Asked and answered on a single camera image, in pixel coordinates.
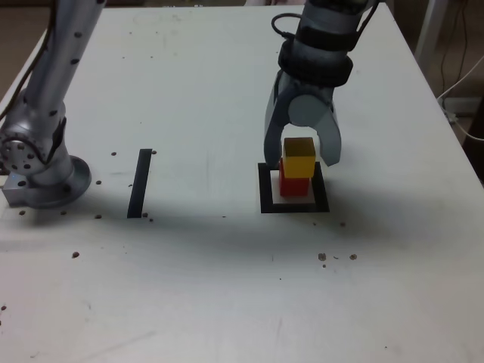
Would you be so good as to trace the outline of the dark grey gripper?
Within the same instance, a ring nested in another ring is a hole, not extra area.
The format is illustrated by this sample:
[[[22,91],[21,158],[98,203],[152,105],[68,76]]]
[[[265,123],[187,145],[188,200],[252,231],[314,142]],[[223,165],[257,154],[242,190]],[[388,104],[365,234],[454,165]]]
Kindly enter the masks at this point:
[[[299,96],[291,100],[292,93]],[[333,96],[333,87],[311,85],[278,71],[265,112],[263,148],[268,166],[279,164],[281,136],[288,123],[316,131],[319,155],[327,166],[340,161],[342,140]]]

